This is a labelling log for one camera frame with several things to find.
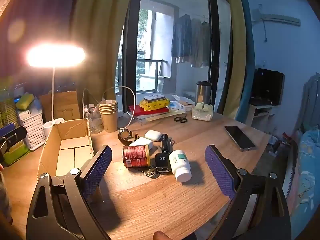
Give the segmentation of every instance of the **wristwatch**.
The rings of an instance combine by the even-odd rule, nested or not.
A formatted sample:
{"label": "wristwatch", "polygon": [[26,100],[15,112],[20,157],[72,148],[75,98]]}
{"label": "wristwatch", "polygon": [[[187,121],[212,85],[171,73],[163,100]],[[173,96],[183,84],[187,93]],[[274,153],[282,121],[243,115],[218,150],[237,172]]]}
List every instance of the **wristwatch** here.
{"label": "wristwatch", "polygon": [[120,142],[122,142],[123,145],[129,146],[131,143],[133,143],[136,139],[139,138],[139,135],[136,134],[133,131],[130,131],[128,129],[121,129],[118,133],[118,139]]}

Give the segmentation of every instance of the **television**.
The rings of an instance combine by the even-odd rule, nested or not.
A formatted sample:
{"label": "television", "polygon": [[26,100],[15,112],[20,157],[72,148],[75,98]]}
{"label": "television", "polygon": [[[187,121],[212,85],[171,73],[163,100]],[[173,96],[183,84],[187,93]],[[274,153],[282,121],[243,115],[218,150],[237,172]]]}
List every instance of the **television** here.
{"label": "television", "polygon": [[284,74],[259,68],[254,74],[250,104],[278,106],[281,104]]}

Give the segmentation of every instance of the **human hand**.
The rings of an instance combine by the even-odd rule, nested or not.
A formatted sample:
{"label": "human hand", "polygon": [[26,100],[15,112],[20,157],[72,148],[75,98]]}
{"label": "human hand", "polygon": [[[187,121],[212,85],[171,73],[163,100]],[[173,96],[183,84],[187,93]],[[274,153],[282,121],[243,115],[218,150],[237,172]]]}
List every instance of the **human hand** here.
{"label": "human hand", "polygon": [[164,233],[161,231],[157,231],[153,235],[153,240],[172,240],[171,238],[167,237]]}

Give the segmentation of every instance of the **screw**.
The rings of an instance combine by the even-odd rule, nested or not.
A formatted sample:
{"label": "screw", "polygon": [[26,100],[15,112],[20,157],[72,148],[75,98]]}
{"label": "screw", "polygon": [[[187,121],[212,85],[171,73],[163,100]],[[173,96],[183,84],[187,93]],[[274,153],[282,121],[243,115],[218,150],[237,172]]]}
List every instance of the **screw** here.
{"label": "screw", "polygon": [[244,175],[247,175],[248,172],[245,169],[239,169],[238,173],[244,176]]}
{"label": "screw", "polygon": [[78,174],[78,172],[79,172],[79,169],[78,169],[78,168],[73,168],[73,169],[71,169],[71,171],[70,171],[70,173],[71,173],[72,175],[76,175],[76,174]]}
{"label": "screw", "polygon": [[42,174],[41,176],[40,176],[40,178],[41,179],[45,179],[46,177],[48,177],[49,175],[48,175],[48,173],[44,173],[44,174]]}
{"label": "screw", "polygon": [[272,179],[276,179],[277,178],[277,174],[272,172],[272,173],[269,174],[269,177],[272,178]]}

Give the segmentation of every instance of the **purple gripper pad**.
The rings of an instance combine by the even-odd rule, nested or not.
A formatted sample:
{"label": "purple gripper pad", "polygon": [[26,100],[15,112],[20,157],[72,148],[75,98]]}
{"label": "purple gripper pad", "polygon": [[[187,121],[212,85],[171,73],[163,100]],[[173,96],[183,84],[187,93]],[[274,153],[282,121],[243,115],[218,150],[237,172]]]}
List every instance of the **purple gripper pad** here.
{"label": "purple gripper pad", "polygon": [[109,146],[105,146],[103,151],[98,156],[95,164],[89,170],[87,175],[83,179],[83,191],[84,198],[92,195],[98,187],[103,175],[106,173],[107,168],[112,160],[112,151]]}
{"label": "purple gripper pad", "polygon": [[220,159],[223,156],[214,145],[210,145],[205,149],[204,157],[223,195],[228,196],[232,200],[236,195],[234,181]]}

